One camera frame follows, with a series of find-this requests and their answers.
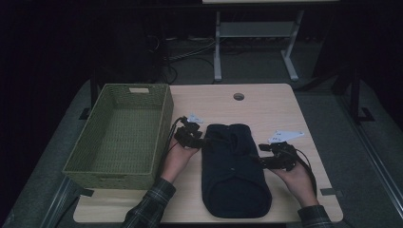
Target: hand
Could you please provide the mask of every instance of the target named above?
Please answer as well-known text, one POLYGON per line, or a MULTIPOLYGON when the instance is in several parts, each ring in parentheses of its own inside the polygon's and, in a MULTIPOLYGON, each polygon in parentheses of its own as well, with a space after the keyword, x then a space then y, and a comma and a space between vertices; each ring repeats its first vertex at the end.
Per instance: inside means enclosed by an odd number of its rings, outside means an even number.
POLYGON ((173 183, 199 148, 183 148, 175 138, 172 138, 169 148, 161 178, 173 183))
POLYGON ((285 182, 288 190, 296 197, 301 207, 319 205, 312 188, 311 179, 299 162, 290 171, 282 169, 271 169, 271 171, 285 182))

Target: white plastic piece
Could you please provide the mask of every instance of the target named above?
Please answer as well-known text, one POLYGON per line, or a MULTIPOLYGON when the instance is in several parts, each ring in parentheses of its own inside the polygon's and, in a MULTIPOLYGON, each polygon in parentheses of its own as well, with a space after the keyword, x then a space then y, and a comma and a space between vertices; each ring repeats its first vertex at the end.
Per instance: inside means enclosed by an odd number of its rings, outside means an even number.
POLYGON ((195 115, 195 113, 190 113, 190 116, 187 118, 187 121, 190 123, 202 124, 202 119, 195 115))
POLYGON ((269 143, 282 143, 305 135, 302 131, 282 131, 277 130, 272 138, 268 139, 269 143))

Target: floor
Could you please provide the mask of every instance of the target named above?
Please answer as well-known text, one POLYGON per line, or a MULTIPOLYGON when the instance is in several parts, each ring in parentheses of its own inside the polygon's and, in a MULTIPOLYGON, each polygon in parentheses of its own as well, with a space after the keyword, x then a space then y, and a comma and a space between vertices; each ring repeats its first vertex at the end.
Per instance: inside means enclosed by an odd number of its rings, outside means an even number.
MULTIPOLYGON (((169 50, 172 57, 179 56, 203 48, 208 42, 172 40, 169 50)), ((300 79, 291 82, 279 54, 287 42, 286 39, 227 40, 223 43, 220 84, 285 83, 292 88, 308 84, 313 80, 311 75, 320 43, 296 44, 292 60, 300 79)), ((159 83, 213 84, 212 58, 212 51, 207 50, 172 62, 170 67, 163 68, 165 77, 159 83)), ((332 78, 309 91, 296 92, 296 97, 344 213, 343 221, 337 222, 336 227, 403 227, 402 217, 369 152, 375 151, 397 188, 403 189, 403 168, 400 165, 403 161, 403 133, 364 83, 361 83, 360 106, 367 107, 375 121, 355 124, 345 108, 349 93, 335 96, 331 90, 334 80, 332 78)), ((80 115, 89 106, 89 84, 85 83, 60 122, 4 227, 119 227, 119 224, 74 222, 74 199, 80 188, 65 180, 60 172, 84 126, 85 121, 79 120, 80 115)), ((300 227, 300 224, 286 226, 300 227)))

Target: dark background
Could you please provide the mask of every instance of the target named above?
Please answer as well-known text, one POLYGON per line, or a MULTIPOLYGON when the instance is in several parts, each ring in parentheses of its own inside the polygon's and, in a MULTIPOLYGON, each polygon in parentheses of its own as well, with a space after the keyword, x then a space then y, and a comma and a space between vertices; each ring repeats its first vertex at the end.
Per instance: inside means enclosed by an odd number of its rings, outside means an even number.
MULTIPOLYGON (((142 2, 0 3, 1 223, 84 82, 94 75, 100 86, 107 82, 153 83, 159 79, 161 56, 158 51, 148 51, 154 45, 148 35, 161 38, 160 16, 121 10, 142 2), (109 7, 121 9, 105 10, 109 7)), ((388 1, 341 1, 329 21, 330 30, 317 22, 314 11, 307 10, 298 37, 322 39, 329 31, 313 77, 347 64, 374 89, 400 128, 402 10, 388 1)), ((167 35, 185 38, 189 33, 208 36, 214 32, 205 23, 214 25, 211 12, 166 13, 163 19, 167 35)), ((344 83, 338 90, 343 91, 349 80, 340 79, 344 83)))

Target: person's left hand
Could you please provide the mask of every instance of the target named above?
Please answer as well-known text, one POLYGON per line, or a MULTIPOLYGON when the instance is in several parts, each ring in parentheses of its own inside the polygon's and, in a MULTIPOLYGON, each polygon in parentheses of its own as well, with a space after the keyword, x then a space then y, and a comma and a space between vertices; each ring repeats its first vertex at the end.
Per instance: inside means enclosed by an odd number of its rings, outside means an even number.
POLYGON ((183 148, 175 138, 172 138, 169 145, 170 151, 166 156, 165 163, 163 165, 163 173, 161 178, 173 183, 179 174, 186 167, 190 158, 196 154, 198 148, 183 148))

